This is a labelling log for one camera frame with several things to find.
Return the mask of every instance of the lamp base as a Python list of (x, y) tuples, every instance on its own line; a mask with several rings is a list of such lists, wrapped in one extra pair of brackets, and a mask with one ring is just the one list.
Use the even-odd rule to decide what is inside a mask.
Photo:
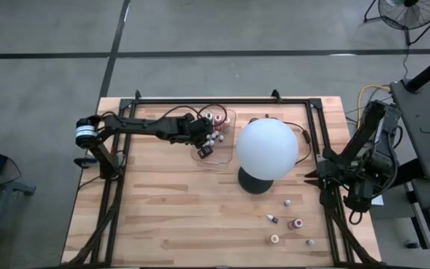
[(250, 194), (262, 194), (273, 185), (273, 180), (261, 180), (250, 176), (242, 167), (238, 170), (238, 183)]

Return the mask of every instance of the yellow cable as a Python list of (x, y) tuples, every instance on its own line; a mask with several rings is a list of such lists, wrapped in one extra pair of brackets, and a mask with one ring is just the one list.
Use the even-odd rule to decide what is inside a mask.
[(361, 97), (363, 96), (363, 92), (366, 89), (371, 88), (371, 87), (391, 91), (391, 89), (389, 87), (385, 87), (385, 86), (381, 86), (381, 85), (366, 85), (361, 89), (361, 91), (359, 92), (359, 95), (358, 95), (358, 129), (361, 127)]

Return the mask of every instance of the spherical lamp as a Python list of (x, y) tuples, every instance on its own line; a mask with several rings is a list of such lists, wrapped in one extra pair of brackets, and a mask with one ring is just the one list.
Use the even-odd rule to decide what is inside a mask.
[(260, 119), (245, 127), (237, 140), (241, 168), (238, 182), (251, 194), (262, 194), (295, 166), (298, 158), (295, 133), (280, 120)]

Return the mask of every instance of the wooden table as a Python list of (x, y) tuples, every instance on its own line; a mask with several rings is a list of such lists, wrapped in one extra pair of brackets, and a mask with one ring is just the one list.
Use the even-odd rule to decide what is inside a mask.
[[(331, 148), (341, 152), (349, 141), (340, 97), (321, 97)], [(174, 105), (141, 105), (136, 117), (155, 119)], [(119, 98), (103, 98), (98, 114), (117, 111)], [(277, 117), (308, 129), (303, 105), (226, 105), (237, 112), (235, 140), (253, 117)], [(171, 116), (187, 113), (177, 110)], [(308, 153), (301, 131), (300, 157)], [(110, 148), (111, 139), (106, 141)], [(316, 168), (311, 156), (296, 165), (281, 181), (261, 195), (251, 195), (237, 183), (240, 167), (236, 154), (227, 167), (199, 165), (190, 156), (190, 146), (169, 145), (156, 137), (133, 135), (128, 156), (128, 173), (113, 254), (113, 266), (148, 267), (292, 267), (332, 265), (323, 207), (318, 188), (303, 182)], [(84, 171), (81, 184), (99, 174), (98, 168)], [(93, 232), (99, 213), (103, 181), (84, 186), (77, 195), (62, 261), (69, 261)], [(283, 205), (291, 200), (289, 207)], [(267, 220), (271, 214), (278, 224)], [(287, 221), (301, 218), (304, 226), (290, 231)], [(380, 260), (369, 214), (361, 224), (350, 227), (369, 254)], [(280, 242), (266, 243), (277, 234)], [(102, 251), (105, 240), (102, 240)], [(315, 240), (309, 247), (305, 242)], [(345, 260), (342, 240), (337, 242)]]

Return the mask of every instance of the concrete floor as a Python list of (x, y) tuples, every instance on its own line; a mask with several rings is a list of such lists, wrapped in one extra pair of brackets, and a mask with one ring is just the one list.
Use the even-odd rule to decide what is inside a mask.
[[(0, 53), (109, 52), (123, 0), (0, 0)], [(121, 52), (251, 49), (403, 49), (404, 35), (383, 22), (362, 24), (369, 0), (132, 0)], [(413, 49), (430, 49), (430, 31)], [(430, 64), (411, 55), (408, 77)], [(341, 96), (356, 108), (366, 84), (404, 75), (404, 55), (118, 59), (108, 95)], [(0, 153), (35, 184), (14, 199), (0, 234), (0, 268), (56, 265), (60, 260), (80, 169), (72, 160), (75, 121), (98, 102), (107, 59), (0, 60)], [(382, 99), (385, 93), (376, 97)], [(414, 158), (409, 139), (398, 147)], [(414, 232), (375, 216), (385, 262), (430, 268), (428, 250), (402, 247)]]

